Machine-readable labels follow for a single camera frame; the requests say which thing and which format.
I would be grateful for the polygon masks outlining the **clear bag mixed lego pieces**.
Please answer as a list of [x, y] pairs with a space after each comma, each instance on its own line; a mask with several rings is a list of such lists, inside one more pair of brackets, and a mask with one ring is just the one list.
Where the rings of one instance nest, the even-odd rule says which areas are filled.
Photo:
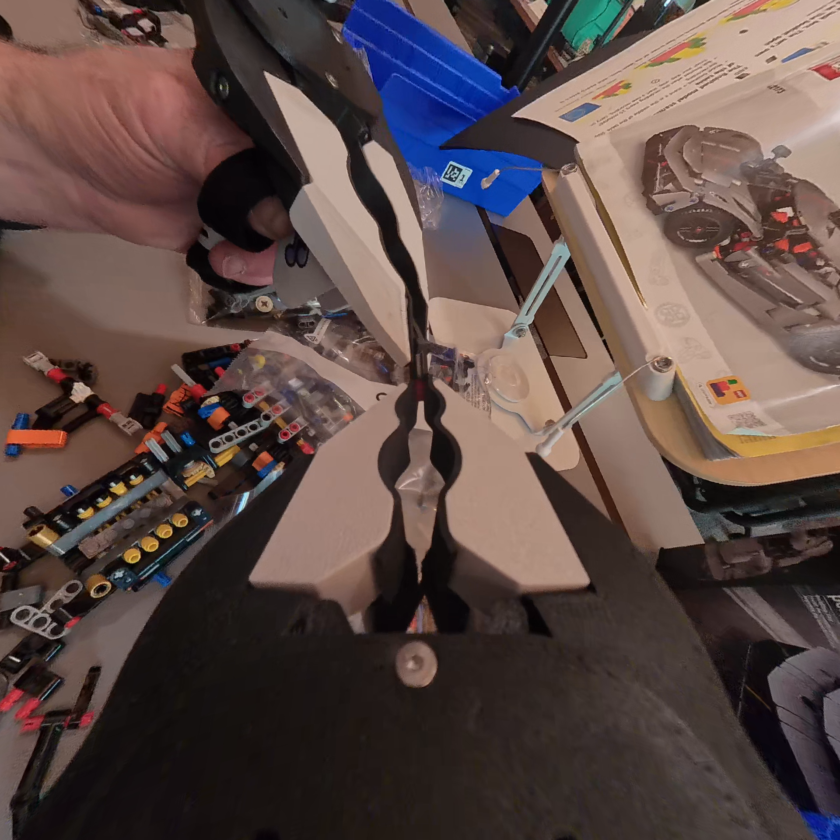
[[[347, 304], [328, 307], [329, 295], [308, 301], [301, 308], [285, 307], [274, 291], [256, 288], [226, 292], [213, 287], [203, 293], [207, 326], [244, 329], [286, 336], [297, 347], [309, 349], [369, 382], [399, 385], [410, 378], [406, 366], [395, 362]], [[444, 344], [426, 346], [428, 373], [460, 394], [471, 405], [491, 415], [487, 384], [475, 355]]]

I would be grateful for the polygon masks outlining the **white book stand panel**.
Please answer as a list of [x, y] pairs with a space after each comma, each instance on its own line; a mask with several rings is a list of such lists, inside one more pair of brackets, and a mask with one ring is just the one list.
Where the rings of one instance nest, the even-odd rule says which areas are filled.
[[570, 249], [555, 284], [557, 295], [584, 351], [584, 358], [551, 351], [551, 361], [573, 406], [609, 375], [623, 380], [577, 423], [587, 468], [610, 517], [642, 551], [699, 544], [700, 531], [652, 436], [656, 418], [678, 433], [685, 418], [673, 395], [676, 363], [634, 287], [590, 185], [579, 164], [546, 171], [543, 186]]

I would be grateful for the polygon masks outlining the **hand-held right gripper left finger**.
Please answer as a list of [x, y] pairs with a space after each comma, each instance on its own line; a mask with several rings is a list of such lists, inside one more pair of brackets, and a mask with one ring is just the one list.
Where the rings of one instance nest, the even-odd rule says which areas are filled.
[[422, 593], [396, 486], [416, 421], [416, 389], [402, 385], [321, 446], [249, 582], [368, 613], [375, 631], [407, 630]]

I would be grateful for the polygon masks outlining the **black lego chassis assembly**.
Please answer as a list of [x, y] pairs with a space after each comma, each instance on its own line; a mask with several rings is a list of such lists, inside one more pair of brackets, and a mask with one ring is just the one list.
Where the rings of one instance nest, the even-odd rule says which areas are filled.
[[26, 555], [50, 555], [63, 564], [81, 593], [73, 615], [119, 592], [167, 587], [171, 567], [209, 533], [214, 520], [189, 498], [151, 455], [138, 455], [49, 511], [24, 512]]

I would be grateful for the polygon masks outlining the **grey T-shaped lego beam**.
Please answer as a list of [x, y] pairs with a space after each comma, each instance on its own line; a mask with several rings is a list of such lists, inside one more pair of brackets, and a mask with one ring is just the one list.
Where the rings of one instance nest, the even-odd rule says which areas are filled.
[[73, 601], [85, 589], [79, 579], [65, 583], [42, 606], [21, 605], [9, 616], [17, 627], [49, 640], [61, 639], [68, 634], [68, 624], [73, 620], [62, 612], [66, 604]]

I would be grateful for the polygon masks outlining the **white stand bracket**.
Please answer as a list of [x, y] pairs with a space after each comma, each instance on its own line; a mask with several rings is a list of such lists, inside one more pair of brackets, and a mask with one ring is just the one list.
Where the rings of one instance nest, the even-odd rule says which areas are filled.
[[484, 351], [476, 360], [478, 381], [487, 391], [491, 402], [503, 412], [521, 420], [535, 442], [535, 453], [543, 459], [548, 458], [562, 436], [585, 414], [637, 375], [651, 374], [654, 381], [654, 394], [659, 397], [666, 396], [665, 387], [673, 384], [676, 375], [676, 363], [673, 358], [667, 355], [652, 357], [629, 374], [623, 375], [619, 370], [612, 371], [583, 400], [572, 406], [559, 419], [547, 421], [541, 428], [530, 424], [523, 408], [530, 394], [530, 379], [520, 362], [522, 357], [520, 347], [523, 345], [524, 338], [531, 334], [530, 328], [534, 318], [560, 277], [570, 256], [570, 249], [564, 239], [557, 239], [553, 244], [550, 257], [525, 297], [518, 315], [508, 331], [504, 333], [501, 347], [497, 350]]

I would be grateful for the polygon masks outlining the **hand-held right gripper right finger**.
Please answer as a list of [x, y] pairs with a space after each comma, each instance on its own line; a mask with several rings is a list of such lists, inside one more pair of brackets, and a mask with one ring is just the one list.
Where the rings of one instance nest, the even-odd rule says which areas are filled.
[[466, 631], [475, 614], [516, 612], [535, 595], [584, 592], [591, 578], [540, 480], [543, 461], [444, 383], [423, 411], [432, 466], [444, 480], [422, 589], [436, 629]]

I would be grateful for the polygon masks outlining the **pile of loose lego pieces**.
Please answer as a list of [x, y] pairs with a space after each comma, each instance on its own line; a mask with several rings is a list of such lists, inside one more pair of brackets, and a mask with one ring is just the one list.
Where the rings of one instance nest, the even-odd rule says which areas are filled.
[[171, 366], [177, 387], [135, 456], [154, 457], [184, 491], [215, 485], [218, 499], [276, 477], [364, 412], [299, 360], [250, 344], [184, 353]]

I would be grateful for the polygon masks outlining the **black lego brick red pin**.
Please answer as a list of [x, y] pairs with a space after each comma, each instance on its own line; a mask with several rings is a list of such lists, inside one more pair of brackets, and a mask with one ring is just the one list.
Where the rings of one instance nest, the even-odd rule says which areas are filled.
[[129, 410], [129, 417], [151, 431], [159, 422], [163, 407], [167, 402], [167, 385], [159, 384], [152, 393], [138, 392]]

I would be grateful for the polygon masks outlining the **grey black lego axle connector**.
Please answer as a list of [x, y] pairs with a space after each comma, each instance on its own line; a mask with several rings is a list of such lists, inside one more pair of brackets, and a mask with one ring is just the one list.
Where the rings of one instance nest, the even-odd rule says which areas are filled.
[[44, 556], [38, 549], [1, 547], [1, 616], [4, 620], [20, 606], [37, 604], [42, 588], [21, 585], [21, 575]]

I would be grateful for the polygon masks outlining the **person's left hand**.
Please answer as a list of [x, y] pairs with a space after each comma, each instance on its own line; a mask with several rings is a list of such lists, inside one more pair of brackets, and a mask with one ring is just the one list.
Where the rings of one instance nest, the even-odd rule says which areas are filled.
[[252, 140], [184, 49], [1, 49], [3, 223], [184, 254], [207, 177]]

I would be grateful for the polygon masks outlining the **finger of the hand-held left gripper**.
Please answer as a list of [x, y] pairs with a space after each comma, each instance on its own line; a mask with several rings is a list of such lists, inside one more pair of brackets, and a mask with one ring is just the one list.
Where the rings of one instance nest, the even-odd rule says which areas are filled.
[[427, 271], [423, 231], [411, 179], [376, 140], [353, 147], [353, 187], [364, 208], [353, 280], [360, 315], [400, 365], [412, 364], [427, 337]]
[[350, 179], [338, 128], [303, 92], [265, 72], [309, 174], [292, 202], [292, 226], [355, 314], [396, 363], [409, 363], [406, 291], [380, 229]]

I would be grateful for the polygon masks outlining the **blue plastic bin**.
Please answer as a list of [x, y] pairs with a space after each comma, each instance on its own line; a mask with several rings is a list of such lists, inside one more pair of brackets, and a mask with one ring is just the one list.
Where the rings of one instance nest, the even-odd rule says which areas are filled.
[[393, 2], [356, 2], [343, 35], [364, 51], [388, 127], [414, 169], [432, 170], [446, 193], [502, 217], [537, 188], [537, 171], [507, 171], [483, 190], [481, 180], [496, 168], [537, 166], [491, 150], [488, 140], [480, 140], [477, 150], [443, 148], [519, 95], [504, 88], [494, 70]]

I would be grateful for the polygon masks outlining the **black angled lego liftarm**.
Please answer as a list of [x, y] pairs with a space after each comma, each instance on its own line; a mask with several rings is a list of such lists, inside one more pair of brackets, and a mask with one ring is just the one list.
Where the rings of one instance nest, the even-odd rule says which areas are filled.
[[73, 708], [52, 710], [24, 721], [22, 732], [36, 732], [38, 738], [9, 803], [14, 839], [21, 837], [26, 823], [38, 809], [46, 776], [64, 734], [92, 724], [96, 713], [90, 709], [91, 701], [101, 673], [100, 665], [89, 668]]

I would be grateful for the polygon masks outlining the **red black axle lego assembly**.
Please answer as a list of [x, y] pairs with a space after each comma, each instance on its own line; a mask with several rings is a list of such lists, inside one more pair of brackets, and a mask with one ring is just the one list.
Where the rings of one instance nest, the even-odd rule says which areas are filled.
[[143, 432], [139, 422], [114, 408], [88, 384], [54, 364], [43, 353], [36, 351], [26, 355], [23, 362], [60, 389], [56, 399], [36, 410], [30, 424], [35, 431], [58, 431], [70, 435], [101, 417], [131, 437]]

